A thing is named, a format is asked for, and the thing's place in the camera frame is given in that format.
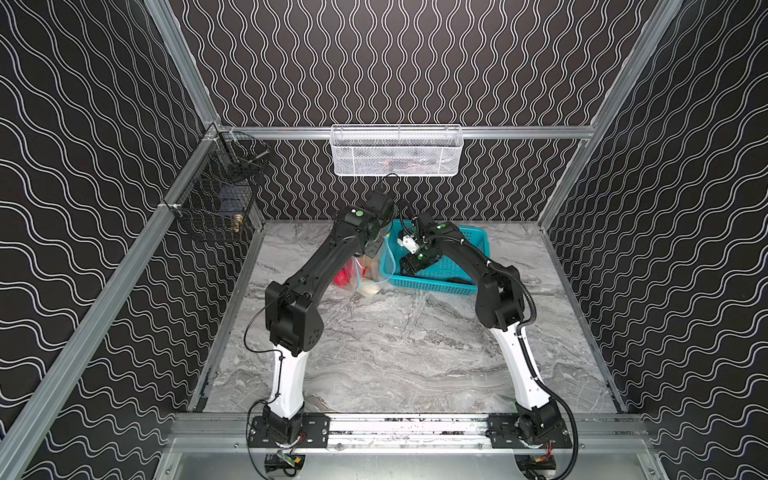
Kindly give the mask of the clear zip top bag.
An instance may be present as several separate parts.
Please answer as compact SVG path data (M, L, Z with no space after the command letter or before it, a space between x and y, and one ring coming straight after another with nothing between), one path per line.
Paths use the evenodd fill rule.
M341 289L361 295L357 289L362 284L375 283L379 284L383 289L384 286L389 283L390 278L394 273L394 268L386 267L382 270L386 260L394 259L392 249L388 243L389 238L389 234L384 235L384 242L375 257L353 256L345 263L344 266L349 265L354 268L354 277L352 283L347 288Z

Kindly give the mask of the dark red apple toy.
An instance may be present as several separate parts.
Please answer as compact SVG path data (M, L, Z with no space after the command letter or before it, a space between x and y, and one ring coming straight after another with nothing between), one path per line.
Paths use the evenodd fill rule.
M336 274L333 279L333 284L340 288L347 288L353 280L354 268L346 265Z

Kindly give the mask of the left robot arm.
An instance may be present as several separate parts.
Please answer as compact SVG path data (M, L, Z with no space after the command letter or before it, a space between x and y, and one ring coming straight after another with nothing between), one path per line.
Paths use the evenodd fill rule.
M272 398L263 408L268 437L279 445L298 442L304 412L303 382L308 354L321 339L318 307L349 260L376 244L396 213L391 194L372 192L361 205L341 209L330 233L309 260L282 283L265 291L265 327L273 345Z

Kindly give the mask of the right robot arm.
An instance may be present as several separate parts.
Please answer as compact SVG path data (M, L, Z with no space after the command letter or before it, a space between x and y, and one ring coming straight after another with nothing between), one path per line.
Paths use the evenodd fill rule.
M552 444L557 434L569 433L577 450L573 411L544 383L531 353L526 328L536 321L537 307L517 270L490 259L450 221L421 214L414 219L409 237L415 247L400 260L402 273L414 276L447 257L477 287L477 319L498 343L512 379L518 438L536 447Z

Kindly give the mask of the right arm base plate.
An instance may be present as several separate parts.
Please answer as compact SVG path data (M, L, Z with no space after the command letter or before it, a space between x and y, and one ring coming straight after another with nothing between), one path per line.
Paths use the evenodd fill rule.
M571 448L573 443L565 421L555 415L539 418L518 414L489 415L485 436L493 449Z

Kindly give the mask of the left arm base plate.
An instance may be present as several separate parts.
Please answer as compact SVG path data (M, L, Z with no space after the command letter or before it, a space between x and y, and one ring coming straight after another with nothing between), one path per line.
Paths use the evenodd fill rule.
M292 419L271 412L256 416L247 431L249 448L325 448L331 419L321 413L299 412Z

